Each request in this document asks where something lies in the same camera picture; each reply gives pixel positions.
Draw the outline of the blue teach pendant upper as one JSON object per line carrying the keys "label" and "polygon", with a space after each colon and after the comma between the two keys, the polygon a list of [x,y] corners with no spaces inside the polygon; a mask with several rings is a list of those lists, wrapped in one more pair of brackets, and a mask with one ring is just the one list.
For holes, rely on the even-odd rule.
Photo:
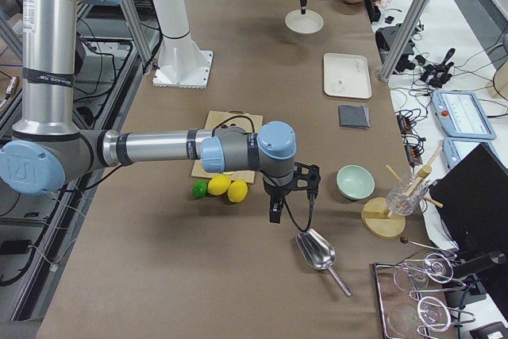
{"label": "blue teach pendant upper", "polygon": [[449,137],[492,141],[497,135],[477,96],[470,91],[434,91],[437,120]]}

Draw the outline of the beige round plate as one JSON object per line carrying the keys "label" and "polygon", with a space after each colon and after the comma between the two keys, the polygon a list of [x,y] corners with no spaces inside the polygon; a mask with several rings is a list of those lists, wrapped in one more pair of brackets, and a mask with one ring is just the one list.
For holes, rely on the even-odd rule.
{"label": "beige round plate", "polygon": [[285,24],[295,33],[311,34],[323,28],[324,20],[313,10],[307,10],[305,13],[301,13],[301,10],[293,10],[286,15]]}

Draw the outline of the yellow lemon outer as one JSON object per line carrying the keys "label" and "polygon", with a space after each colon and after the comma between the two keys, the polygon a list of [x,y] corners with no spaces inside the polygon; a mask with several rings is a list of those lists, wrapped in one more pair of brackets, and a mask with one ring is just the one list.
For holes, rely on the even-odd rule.
{"label": "yellow lemon outer", "polygon": [[233,203],[244,201],[247,194],[248,184],[244,180],[235,180],[231,182],[227,191],[228,200]]}

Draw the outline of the crystal glass on rack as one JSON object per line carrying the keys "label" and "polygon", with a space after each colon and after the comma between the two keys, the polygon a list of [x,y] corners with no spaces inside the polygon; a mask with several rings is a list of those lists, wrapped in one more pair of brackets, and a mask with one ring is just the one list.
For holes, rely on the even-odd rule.
{"label": "crystal glass on rack", "polygon": [[400,216],[409,216],[428,192],[428,184],[415,174],[405,174],[387,195],[387,208]]}

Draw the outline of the white rabbit tray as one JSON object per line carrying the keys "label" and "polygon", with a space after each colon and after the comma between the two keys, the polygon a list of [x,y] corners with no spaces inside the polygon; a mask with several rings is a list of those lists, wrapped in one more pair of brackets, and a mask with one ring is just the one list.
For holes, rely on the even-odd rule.
{"label": "white rabbit tray", "polygon": [[364,56],[326,53],[323,56],[323,90],[338,98],[369,99],[372,96],[368,61]]}

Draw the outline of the grey folded cloth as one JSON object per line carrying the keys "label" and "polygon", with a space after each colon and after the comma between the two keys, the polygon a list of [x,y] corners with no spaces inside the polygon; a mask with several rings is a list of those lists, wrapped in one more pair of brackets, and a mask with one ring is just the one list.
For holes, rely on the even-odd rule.
{"label": "grey folded cloth", "polygon": [[353,129],[369,129],[371,127],[369,110],[364,105],[339,105],[338,115],[341,127]]}

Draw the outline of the mint green bowl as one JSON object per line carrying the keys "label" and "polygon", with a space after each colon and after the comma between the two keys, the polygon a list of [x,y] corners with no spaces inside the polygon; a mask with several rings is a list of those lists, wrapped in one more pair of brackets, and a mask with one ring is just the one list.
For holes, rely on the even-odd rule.
{"label": "mint green bowl", "polygon": [[359,165],[347,165],[341,168],[336,177],[337,188],[350,200],[361,200],[372,195],[375,180],[372,174]]}

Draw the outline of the blue teach pendant lower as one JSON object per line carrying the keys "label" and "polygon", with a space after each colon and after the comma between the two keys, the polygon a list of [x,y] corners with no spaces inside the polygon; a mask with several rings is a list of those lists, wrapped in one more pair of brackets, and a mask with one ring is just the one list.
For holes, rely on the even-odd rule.
{"label": "blue teach pendant lower", "polygon": [[449,169],[453,169],[479,144],[485,144],[495,155],[497,152],[488,140],[446,137],[442,141],[442,149]]}

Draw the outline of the wooden cutting board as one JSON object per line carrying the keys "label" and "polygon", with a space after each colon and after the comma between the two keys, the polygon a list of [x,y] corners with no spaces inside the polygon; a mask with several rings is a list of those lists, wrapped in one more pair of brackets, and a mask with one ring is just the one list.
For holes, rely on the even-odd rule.
{"label": "wooden cutting board", "polygon": [[[248,133],[258,132],[263,124],[264,117],[258,114],[248,114],[240,111],[215,111],[211,110],[206,118],[205,129],[221,128],[223,126],[239,126]],[[208,173],[202,168],[199,161],[195,161],[190,174],[193,178],[212,179],[218,173]],[[254,171],[227,171],[225,175],[232,181],[244,180],[247,184],[255,182]]]}

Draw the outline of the metal scoop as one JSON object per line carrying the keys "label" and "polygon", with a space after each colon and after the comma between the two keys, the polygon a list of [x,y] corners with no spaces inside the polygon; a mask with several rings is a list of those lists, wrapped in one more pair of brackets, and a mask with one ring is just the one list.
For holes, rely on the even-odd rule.
{"label": "metal scoop", "polygon": [[295,240],[308,265],[318,271],[328,271],[344,295],[351,297],[352,292],[333,268],[335,248],[315,229],[298,233]]}

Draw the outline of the blue teach pendant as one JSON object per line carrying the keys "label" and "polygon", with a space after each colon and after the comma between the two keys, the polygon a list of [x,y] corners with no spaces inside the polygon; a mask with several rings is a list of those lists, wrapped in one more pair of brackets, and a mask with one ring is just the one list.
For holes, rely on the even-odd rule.
{"label": "blue teach pendant", "polygon": [[449,137],[492,141],[497,135],[477,96],[470,91],[434,91],[437,120]]}
{"label": "blue teach pendant", "polygon": [[488,140],[446,137],[442,141],[442,149],[449,169],[453,169],[479,144],[485,144],[495,155],[497,152]]}

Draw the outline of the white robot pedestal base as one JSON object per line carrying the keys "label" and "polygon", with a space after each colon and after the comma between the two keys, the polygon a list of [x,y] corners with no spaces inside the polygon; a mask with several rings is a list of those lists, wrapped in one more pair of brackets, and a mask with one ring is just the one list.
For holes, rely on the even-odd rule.
{"label": "white robot pedestal base", "polygon": [[214,54],[193,41],[184,0],[152,0],[162,33],[156,87],[204,89]]}

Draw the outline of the green lime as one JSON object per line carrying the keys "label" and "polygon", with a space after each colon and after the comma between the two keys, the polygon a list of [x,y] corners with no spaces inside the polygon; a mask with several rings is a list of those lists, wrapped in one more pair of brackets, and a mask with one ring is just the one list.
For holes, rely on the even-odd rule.
{"label": "green lime", "polygon": [[192,188],[192,195],[195,199],[204,198],[207,195],[208,183],[205,180],[197,181]]}

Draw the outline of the wooden glass rack stand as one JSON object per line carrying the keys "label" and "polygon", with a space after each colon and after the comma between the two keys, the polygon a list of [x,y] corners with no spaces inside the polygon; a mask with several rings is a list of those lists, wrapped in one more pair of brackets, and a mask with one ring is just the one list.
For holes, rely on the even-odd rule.
{"label": "wooden glass rack stand", "polygon": [[[439,156],[442,151],[440,145],[431,158],[426,164],[423,164],[421,168],[415,174],[422,180],[425,180],[432,172],[431,164]],[[399,176],[388,164],[386,169],[399,181],[403,176]],[[432,203],[435,206],[443,207],[441,202],[433,200],[428,196],[424,196],[422,200]],[[391,239],[399,237],[406,227],[406,216],[400,216],[392,213],[387,208],[387,197],[386,198],[372,198],[363,207],[361,211],[361,219],[365,227],[374,235],[381,238]]]}

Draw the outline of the black monitor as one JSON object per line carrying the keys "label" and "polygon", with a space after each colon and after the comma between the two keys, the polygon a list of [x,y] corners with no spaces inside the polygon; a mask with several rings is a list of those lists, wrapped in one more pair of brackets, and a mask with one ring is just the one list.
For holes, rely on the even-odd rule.
{"label": "black monitor", "polygon": [[463,251],[507,253],[507,168],[479,144],[430,188],[451,238]]}

